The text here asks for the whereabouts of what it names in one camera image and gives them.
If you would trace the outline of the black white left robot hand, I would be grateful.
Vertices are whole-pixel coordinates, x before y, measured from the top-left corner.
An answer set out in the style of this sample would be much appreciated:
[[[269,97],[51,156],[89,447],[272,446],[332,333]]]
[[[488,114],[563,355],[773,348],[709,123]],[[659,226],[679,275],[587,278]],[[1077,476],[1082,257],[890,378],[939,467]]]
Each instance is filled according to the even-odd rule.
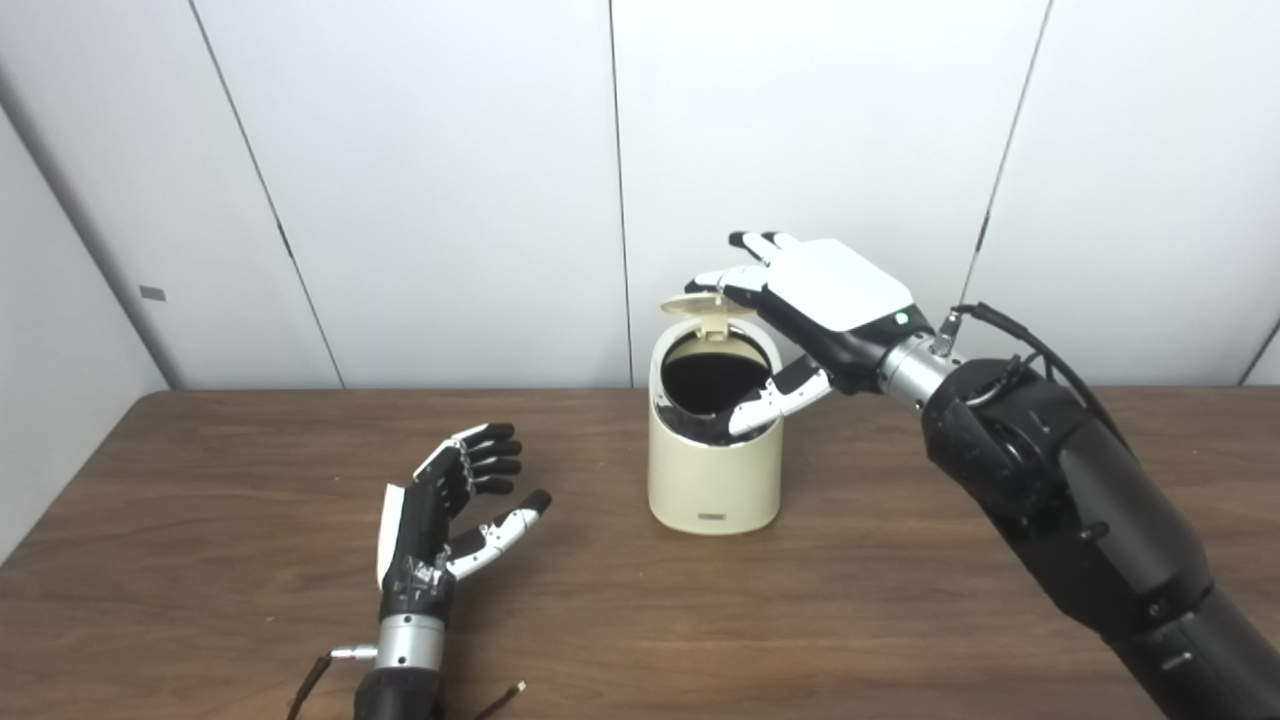
[[[457,585],[507,553],[540,521],[552,496],[520,503],[461,533],[452,523],[479,495],[511,495],[524,446],[511,423],[483,423],[443,439],[404,484],[389,484],[378,536],[381,620],[448,624]]]

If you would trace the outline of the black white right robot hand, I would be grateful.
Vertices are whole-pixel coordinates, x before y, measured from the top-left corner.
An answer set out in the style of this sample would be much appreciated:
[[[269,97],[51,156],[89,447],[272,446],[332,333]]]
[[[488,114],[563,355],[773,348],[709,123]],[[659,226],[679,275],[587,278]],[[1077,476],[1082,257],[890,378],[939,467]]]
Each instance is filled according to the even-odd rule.
[[[833,391],[888,396],[891,363],[932,333],[911,291],[838,240],[735,232],[730,245],[751,263],[700,273],[685,290],[755,313],[803,355],[717,413],[719,437],[749,436]]]

